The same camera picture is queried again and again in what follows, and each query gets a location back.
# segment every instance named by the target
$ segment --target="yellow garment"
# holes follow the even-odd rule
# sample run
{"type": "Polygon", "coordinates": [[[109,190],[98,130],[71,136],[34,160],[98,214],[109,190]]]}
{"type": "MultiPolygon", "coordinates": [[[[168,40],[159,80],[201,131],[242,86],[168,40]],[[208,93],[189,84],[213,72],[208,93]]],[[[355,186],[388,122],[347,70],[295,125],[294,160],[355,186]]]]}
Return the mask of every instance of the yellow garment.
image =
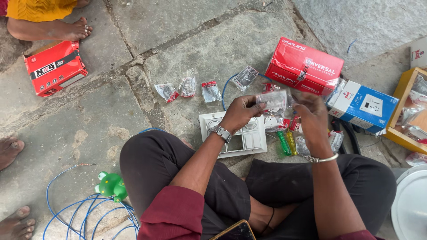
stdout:
{"type": "Polygon", "coordinates": [[[7,17],[31,22],[63,19],[76,6],[77,0],[10,0],[7,17]]]}

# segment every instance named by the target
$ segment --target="wristwatch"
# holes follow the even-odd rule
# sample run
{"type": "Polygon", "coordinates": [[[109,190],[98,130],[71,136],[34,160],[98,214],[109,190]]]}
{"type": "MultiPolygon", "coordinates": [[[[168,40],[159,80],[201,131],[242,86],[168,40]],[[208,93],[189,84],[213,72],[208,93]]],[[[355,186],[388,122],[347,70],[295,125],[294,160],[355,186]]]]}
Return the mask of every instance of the wristwatch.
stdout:
{"type": "Polygon", "coordinates": [[[216,125],[215,128],[212,130],[212,132],[215,132],[216,134],[221,136],[225,140],[225,143],[229,143],[231,140],[231,137],[232,137],[231,133],[225,130],[220,125],[216,125]]]}
{"type": "Polygon", "coordinates": [[[311,163],[321,163],[321,162],[327,162],[327,161],[332,161],[338,158],[338,153],[335,153],[334,156],[330,157],[330,158],[325,158],[325,159],[318,159],[318,158],[314,158],[311,155],[307,156],[307,161],[311,162],[311,163]]]}

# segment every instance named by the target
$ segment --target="green rubber frog toy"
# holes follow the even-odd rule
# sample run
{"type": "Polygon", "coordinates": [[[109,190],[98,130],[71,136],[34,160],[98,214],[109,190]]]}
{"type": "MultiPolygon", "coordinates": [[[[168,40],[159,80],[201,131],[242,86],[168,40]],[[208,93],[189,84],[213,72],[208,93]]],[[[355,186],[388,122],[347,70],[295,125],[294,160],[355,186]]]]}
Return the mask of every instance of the green rubber frog toy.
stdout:
{"type": "Polygon", "coordinates": [[[101,180],[101,183],[95,186],[96,193],[100,193],[106,197],[115,194],[114,202],[121,202],[128,196],[123,178],[118,174],[100,172],[98,178],[101,180]]]}

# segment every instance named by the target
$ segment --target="socket image on box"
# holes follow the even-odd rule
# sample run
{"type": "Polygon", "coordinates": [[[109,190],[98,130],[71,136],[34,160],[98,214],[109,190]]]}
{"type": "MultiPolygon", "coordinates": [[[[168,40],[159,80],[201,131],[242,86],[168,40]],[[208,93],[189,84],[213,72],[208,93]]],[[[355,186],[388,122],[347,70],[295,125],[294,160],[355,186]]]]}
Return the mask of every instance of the socket image on box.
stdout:
{"type": "MultiPolygon", "coordinates": [[[[211,134],[215,126],[221,122],[224,115],[224,111],[199,115],[203,141],[205,141],[211,134]]],[[[218,158],[227,158],[260,152],[267,152],[263,116],[251,118],[248,124],[237,131],[231,138],[230,142],[224,144],[218,158]]]]}
{"type": "Polygon", "coordinates": [[[362,102],[360,110],[378,117],[383,116],[383,101],[377,97],[367,94],[362,102]]]}

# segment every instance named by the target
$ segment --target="screwdriver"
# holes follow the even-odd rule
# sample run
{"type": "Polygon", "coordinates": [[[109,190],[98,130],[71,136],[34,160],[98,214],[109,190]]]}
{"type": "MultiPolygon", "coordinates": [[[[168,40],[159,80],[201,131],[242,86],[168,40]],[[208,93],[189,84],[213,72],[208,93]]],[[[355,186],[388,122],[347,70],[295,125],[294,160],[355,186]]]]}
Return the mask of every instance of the screwdriver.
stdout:
{"type": "Polygon", "coordinates": [[[291,148],[292,155],[297,155],[296,148],[295,148],[295,141],[293,140],[292,132],[289,131],[289,129],[288,129],[288,133],[286,133],[286,137],[287,137],[287,140],[289,142],[289,146],[291,148]]]}
{"type": "Polygon", "coordinates": [[[282,146],[283,152],[285,153],[286,156],[291,156],[291,149],[289,148],[289,144],[288,142],[286,142],[285,140],[285,136],[283,134],[283,131],[278,131],[276,132],[276,135],[279,137],[280,139],[280,145],[282,146]]]}

